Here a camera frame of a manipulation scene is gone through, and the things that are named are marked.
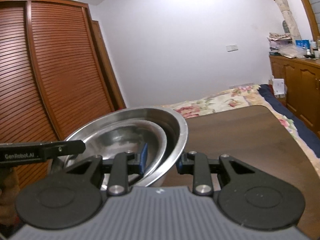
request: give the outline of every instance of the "floral fabric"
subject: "floral fabric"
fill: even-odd
[[[272,106],[259,94],[259,87],[259,85],[238,87],[235,89],[222,91],[218,94],[202,98],[200,100],[185,101],[173,105],[165,105],[163,107],[174,109],[187,119],[246,106],[265,106],[274,114],[279,122],[296,140],[320,176],[320,160],[316,157],[313,150],[311,150],[308,145],[299,137],[293,120],[288,119],[286,116],[276,112]]]

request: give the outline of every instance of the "white paper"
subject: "white paper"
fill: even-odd
[[[273,78],[272,88],[275,95],[284,94],[284,79],[283,78]]]

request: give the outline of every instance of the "dark blue fabric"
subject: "dark blue fabric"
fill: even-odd
[[[315,133],[308,129],[303,121],[291,113],[273,96],[268,85],[261,85],[261,88],[258,91],[275,111],[294,121],[294,125],[298,130],[300,138],[304,140],[305,143],[315,152],[316,156],[320,158],[320,139],[315,135]]]

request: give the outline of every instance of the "plastic bag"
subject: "plastic bag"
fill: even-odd
[[[302,47],[295,46],[293,44],[281,45],[279,46],[279,53],[282,56],[288,58],[304,58],[306,51]]]

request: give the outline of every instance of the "bed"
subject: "bed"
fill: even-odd
[[[187,119],[253,105],[265,106],[272,112],[295,139],[320,176],[319,138],[273,96],[268,85],[238,87],[199,100],[163,107],[174,109]]]

